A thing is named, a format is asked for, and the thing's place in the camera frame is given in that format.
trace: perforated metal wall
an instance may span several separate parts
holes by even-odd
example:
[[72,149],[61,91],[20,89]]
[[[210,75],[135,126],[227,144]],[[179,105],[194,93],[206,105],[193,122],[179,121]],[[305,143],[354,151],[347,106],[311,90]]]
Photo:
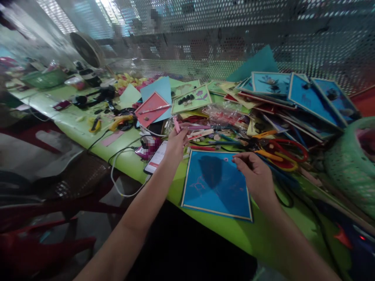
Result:
[[269,44],[281,72],[333,79],[348,94],[375,84],[374,0],[38,3],[54,14],[50,18],[57,26],[67,25],[69,19],[69,26],[59,27],[62,34],[73,24],[97,40],[117,71],[170,75],[185,81],[225,79]]

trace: phone screen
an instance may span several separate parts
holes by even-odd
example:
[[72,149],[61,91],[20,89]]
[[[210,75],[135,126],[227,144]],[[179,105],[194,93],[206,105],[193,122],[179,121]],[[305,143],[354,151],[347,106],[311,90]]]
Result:
[[161,160],[164,158],[165,150],[167,148],[168,141],[165,140],[162,142],[160,147],[155,152],[154,156],[151,158],[151,160],[148,162],[147,166],[144,169],[144,172],[147,174],[153,174],[156,171],[156,168],[161,163]]

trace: green table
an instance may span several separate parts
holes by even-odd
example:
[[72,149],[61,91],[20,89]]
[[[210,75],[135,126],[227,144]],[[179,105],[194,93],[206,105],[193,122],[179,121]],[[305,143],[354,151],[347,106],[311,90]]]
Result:
[[[87,94],[92,91],[93,90],[91,89],[79,92],[72,87],[60,86],[43,91],[31,89],[25,92],[18,92],[17,90],[13,90],[11,91],[11,94],[19,98],[25,104],[30,105],[34,109],[50,117],[69,138],[76,141],[83,147],[88,148],[94,141],[102,136],[106,130],[106,127],[110,124],[109,120],[104,118],[102,129],[96,134],[92,134],[88,132],[89,125],[87,119],[94,117],[94,110],[83,111],[75,106],[70,106],[61,112],[56,112],[51,106],[56,104],[57,100],[59,99],[66,99],[75,94]],[[81,116],[85,116],[85,120],[77,122],[76,119]],[[102,146],[100,142],[97,143],[92,148],[92,152],[98,155],[100,158],[108,160],[109,157],[138,137],[139,131],[133,128],[125,132],[118,140],[108,147]],[[181,203],[187,162],[188,160],[184,160],[180,163],[167,197],[167,199],[176,206],[180,206]],[[144,183],[146,178],[146,174],[143,172],[144,167],[145,164],[133,152],[122,153],[116,162],[117,169],[141,183]],[[298,175],[296,175],[296,177],[298,178],[301,186],[307,192],[311,192],[315,189],[315,187],[303,177]],[[283,193],[277,187],[276,190],[280,198],[284,202],[287,202],[286,198],[283,196]],[[275,245],[278,241],[277,237],[275,237],[273,234],[272,226],[268,224],[267,220],[259,211],[254,202],[252,202],[252,207],[254,223],[180,208],[189,216],[218,233],[225,239],[229,240],[231,243],[243,249],[245,252],[257,257],[260,261],[274,267],[278,271],[285,273],[285,268],[282,267],[281,263],[283,257],[278,256],[275,251]],[[294,208],[286,208],[285,211],[295,221],[307,239],[321,254],[321,256],[323,256],[327,262],[331,263],[320,231],[317,228],[310,211],[296,198]],[[333,235],[338,233],[336,226],[334,226],[324,216],[321,215],[320,217],[326,227],[329,243],[331,244],[336,259],[341,266],[342,271],[346,272],[351,266],[349,251],[340,242],[338,242],[337,239],[333,238]]]

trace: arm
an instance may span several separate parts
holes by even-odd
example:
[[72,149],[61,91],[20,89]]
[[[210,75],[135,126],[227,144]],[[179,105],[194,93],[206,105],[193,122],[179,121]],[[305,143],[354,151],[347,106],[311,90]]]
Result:
[[167,197],[168,189],[183,157],[187,132],[187,129],[182,130],[178,135],[175,130],[171,132],[166,153],[159,167],[130,204],[108,240],[75,281],[124,280]]
[[287,249],[292,280],[340,280],[278,203],[270,168],[253,152],[237,154],[232,161],[244,174],[250,194],[276,230],[279,243]]

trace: plastic basket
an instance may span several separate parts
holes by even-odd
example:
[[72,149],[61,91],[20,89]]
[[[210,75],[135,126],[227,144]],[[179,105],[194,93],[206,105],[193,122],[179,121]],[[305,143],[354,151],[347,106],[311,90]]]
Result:
[[349,199],[375,217],[375,165],[363,153],[355,136],[357,129],[375,128],[375,117],[359,119],[324,155],[330,178]]
[[68,76],[61,69],[55,69],[47,73],[35,71],[20,78],[25,85],[39,89],[55,87],[64,83],[67,79]]

